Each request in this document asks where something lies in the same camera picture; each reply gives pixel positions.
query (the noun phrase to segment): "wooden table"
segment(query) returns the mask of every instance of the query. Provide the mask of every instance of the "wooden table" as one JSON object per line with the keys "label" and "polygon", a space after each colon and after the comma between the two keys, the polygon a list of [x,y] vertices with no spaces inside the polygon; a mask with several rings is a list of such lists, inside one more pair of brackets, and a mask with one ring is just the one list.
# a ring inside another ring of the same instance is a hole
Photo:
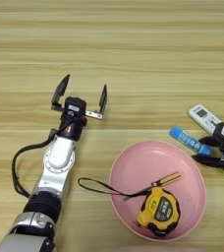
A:
{"label": "wooden table", "polygon": [[[50,100],[68,73],[68,95],[86,99],[89,109],[97,108],[104,83],[109,100],[106,119],[88,120],[78,144],[57,251],[224,251],[222,170],[198,165],[207,190],[203,221],[170,244],[138,238],[109,197],[77,185],[80,176],[107,181],[115,157],[138,141],[166,141],[191,155],[168,132],[178,125],[205,135],[187,114],[194,104],[224,120],[224,0],[0,0],[0,241],[26,203],[13,189],[12,157],[58,126]],[[42,155],[19,161],[29,190]]]}

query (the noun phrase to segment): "black object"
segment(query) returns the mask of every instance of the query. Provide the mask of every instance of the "black object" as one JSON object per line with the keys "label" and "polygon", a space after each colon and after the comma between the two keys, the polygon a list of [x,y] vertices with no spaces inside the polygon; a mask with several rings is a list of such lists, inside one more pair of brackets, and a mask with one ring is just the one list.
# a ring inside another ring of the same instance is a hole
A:
{"label": "black object", "polygon": [[42,213],[47,215],[48,217],[51,217],[56,223],[57,220],[59,219],[61,207],[62,207],[61,201],[57,196],[49,192],[41,191],[38,192],[37,194],[33,194],[29,198],[23,210],[23,213],[26,212]]}
{"label": "black object", "polygon": [[216,125],[212,137],[204,137],[199,141],[205,145],[209,145],[210,147],[219,148],[219,151],[223,154],[223,157],[194,155],[193,158],[202,164],[224,169],[224,122]]}

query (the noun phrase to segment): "pink bowl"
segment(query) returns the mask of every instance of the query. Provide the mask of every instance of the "pink bowl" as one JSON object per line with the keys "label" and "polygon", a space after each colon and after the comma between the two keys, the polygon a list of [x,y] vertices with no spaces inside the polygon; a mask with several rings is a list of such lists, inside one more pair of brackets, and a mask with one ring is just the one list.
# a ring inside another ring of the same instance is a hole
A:
{"label": "pink bowl", "polygon": [[123,196],[111,195],[111,203],[121,222],[138,236],[153,241],[172,241],[188,235],[199,224],[205,209],[205,186],[193,160],[175,146],[157,141],[134,144],[121,152],[113,163],[109,183],[124,193],[135,193],[152,181],[179,171],[182,178],[165,187],[177,198],[181,217],[176,229],[157,237],[137,225],[137,215],[144,196],[126,202]]}

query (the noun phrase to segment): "white remote control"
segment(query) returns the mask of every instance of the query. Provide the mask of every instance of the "white remote control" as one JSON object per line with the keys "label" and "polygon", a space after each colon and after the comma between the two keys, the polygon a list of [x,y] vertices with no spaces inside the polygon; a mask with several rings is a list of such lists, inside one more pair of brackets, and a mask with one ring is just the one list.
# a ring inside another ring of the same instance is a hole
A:
{"label": "white remote control", "polygon": [[216,125],[222,122],[203,105],[198,104],[189,110],[191,118],[198,123],[210,136],[212,136]]}

